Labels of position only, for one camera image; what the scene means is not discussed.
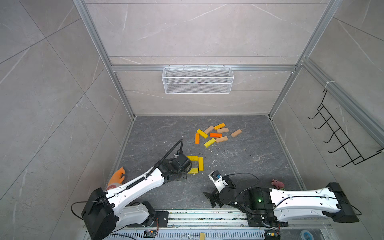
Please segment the lime yellow block long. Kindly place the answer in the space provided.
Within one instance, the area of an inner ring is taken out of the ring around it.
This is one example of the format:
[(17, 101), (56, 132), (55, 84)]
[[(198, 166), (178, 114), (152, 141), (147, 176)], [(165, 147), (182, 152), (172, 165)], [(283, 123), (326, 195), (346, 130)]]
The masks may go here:
[(198, 174), (198, 173), (199, 173), (199, 169), (197, 169), (197, 168), (192, 168), (188, 173), (189, 173), (189, 174)]

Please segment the lime yellow block short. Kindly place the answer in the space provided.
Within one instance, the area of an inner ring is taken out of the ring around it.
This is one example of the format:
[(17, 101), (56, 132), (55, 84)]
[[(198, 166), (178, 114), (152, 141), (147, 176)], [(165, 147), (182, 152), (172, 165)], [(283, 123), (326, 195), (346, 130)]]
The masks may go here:
[(198, 157), (198, 169), (199, 172), (204, 171), (204, 158), (203, 157)]

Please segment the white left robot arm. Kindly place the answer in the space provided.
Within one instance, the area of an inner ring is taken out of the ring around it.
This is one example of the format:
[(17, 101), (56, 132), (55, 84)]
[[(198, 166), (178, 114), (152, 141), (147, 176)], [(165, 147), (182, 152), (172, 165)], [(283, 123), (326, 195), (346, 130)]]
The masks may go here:
[(115, 188), (94, 190), (81, 213), (92, 240), (102, 240), (118, 228), (138, 224), (149, 225), (155, 210), (148, 202), (129, 206), (145, 193), (166, 183), (177, 181), (192, 168), (192, 161), (183, 153), (158, 161), (147, 172)]

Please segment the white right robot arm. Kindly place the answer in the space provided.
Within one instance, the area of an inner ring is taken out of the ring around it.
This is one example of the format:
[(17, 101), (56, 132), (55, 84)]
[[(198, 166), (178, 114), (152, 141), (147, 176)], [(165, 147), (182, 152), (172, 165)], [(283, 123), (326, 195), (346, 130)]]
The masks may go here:
[(247, 215), (250, 227), (273, 228), (290, 220), (331, 218), (336, 223), (357, 223), (361, 212), (350, 204), (338, 183), (312, 191), (285, 191), (251, 187), (239, 191), (219, 184), (212, 193), (204, 193), (211, 206), (228, 205)]

